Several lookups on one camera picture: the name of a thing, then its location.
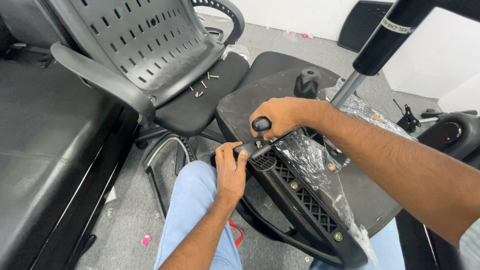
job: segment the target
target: gray carpet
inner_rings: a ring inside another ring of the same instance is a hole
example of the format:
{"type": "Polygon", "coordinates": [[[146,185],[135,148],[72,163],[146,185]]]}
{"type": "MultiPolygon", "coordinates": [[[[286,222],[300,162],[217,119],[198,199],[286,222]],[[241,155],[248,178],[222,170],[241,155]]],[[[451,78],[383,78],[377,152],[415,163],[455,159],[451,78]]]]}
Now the gray carpet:
{"type": "MultiPolygon", "coordinates": [[[[224,29],[226,36],[232,29],[231,23],[219,22],[221,18],[208,15],[202,15],[202,17],[205,18],[205,26],[224,29]]],[[[296,35],[296,39],[298,42],[284,38],[281,30],[267,30],[263,26],[246,24],[245,31],[237,44],[289,54],[323,66],[343,77],[348,77],[353,71],[351,63],[356,53],[338,47],[336,42],[331,40],[308,39],[299,34],[296,35]]],[[[252,48],[249,52],[251,64],[262,51],[252,48]]],[[[401,106],[408,104],[417,116],[427,108],[439,110],[436,99],[392,91],[382,72],[378,76],[367,78],[357,92],[361,98],[394,121],[400,119],[402,114],[392,101],[393,98],[401,106]]],[[[213,122],[210,128],[218,130],[216,122],[213,122]]],[[[417,128],[415,134],[419,134],[425,128],[427,128],[426,125],[417,128]]],[[[197,158],[206,162],[210,153],[219,145],[202,137],[193,137],[191,142],[196,149],[197,158]]],[[[176,143],[170,142],[153,162],[166,207],[169,205],[169,195],[176,179],[174,173],[176,149],[176,143]]],[[[148,148],[139,150],[135,146],[132,147],[115,183],[118,199],[105,205],[93,230],[98,237],[97,241],[82,256],[76,269],[151,270],[153,268],[163,222],[157,210],[150,183],[141,165],[147,150],[148,148]],[[146,234],[151,235],[152,240],[144,246],[142,238],[146,234]]],[[[245,194],[267,220],[282,230],[288,229],[289,222],[281,212],[271,207],[271,200],[254,179],[248,181],[245,194]]],[[[233,213],[231,219],[244,233],[243,241],[238,248],[244,269],[308,269],[311,257],[291,246],[270,241],[261,236],[237,212],[233,213]]],[[[238,237],[236,231],[233,233],[234,238],[238,237]]]]}

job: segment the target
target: left hand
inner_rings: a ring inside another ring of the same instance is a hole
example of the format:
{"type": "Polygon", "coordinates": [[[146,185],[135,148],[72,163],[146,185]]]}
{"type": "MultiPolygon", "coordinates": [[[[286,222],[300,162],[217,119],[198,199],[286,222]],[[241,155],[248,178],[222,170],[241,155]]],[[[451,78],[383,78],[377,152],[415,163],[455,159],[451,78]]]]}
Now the left hand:
{"type": "Polygon", "coordinates": [[[247,165],[247,151],[242,150],[238,157],[238,164],[233,158],[233,148],[242,145],[242,142],[224,143],[215,153],[217,184],[216,199],[229,208],[235,208],[245,190],[245,166],[247,165]]]}

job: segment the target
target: perforated plastic backrest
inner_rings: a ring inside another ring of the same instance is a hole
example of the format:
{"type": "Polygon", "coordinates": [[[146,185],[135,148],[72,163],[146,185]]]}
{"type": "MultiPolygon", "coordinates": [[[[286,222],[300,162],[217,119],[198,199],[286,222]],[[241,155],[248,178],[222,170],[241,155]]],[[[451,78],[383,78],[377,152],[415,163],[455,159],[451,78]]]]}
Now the perforated plastic backrest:
{"type": "Polygon", "coordinates": [[[156,107],[206,72],[225,47],[187,0],[51,0],[79,46],[156,107]]]}

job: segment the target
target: chair armrest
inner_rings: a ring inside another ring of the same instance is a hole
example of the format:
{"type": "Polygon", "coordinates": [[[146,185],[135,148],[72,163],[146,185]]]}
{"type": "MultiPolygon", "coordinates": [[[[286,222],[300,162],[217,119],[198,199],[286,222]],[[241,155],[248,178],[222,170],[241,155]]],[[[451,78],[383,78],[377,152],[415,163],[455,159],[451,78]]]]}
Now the chair armrest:
{"type": "Polygon", "coordinates": [[[140,124],[144,128],[153,122],[153,103],[132,82],[60,43],[53,44],[50,50],[53,57],[67,69],[136,110],[141,115],[140,124]]]}
{"type": "Polygon", "coordinates": [[[194,7],[210,7],[225,13],[233,21],[233,30],[223,44],[233,45],[239,40],[245,29],[245,20],[240,10],[229,0],[191,0],[194,7]]]}

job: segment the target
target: leg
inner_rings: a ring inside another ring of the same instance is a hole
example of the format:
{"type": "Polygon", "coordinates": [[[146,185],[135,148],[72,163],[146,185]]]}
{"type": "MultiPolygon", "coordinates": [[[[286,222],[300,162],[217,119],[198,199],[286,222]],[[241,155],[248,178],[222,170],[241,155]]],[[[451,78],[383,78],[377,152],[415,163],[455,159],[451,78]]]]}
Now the leg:
{"type": "MultiPolygon", "coordinates": [[[[400,246],[395,219],[390,221],[381,231],[370,238],[370,244],[378,259],[378,266],[375,269],[405,270],[402,247],[400,246]]],[[[318,260],[313,260],[310,265],[310,270],[334,269],[336,268],[318,260]]]]}
{"type": "MultiPolygon", "coordinates": [[[[173,187],[154,270],[160,267],[194,228],[215,197],[215,168],[202,161],[193,161],[180,171],[173,187]]],[[[228,223],[218,242],[210,269],[241,269],[240,257],[228,223]]]]}

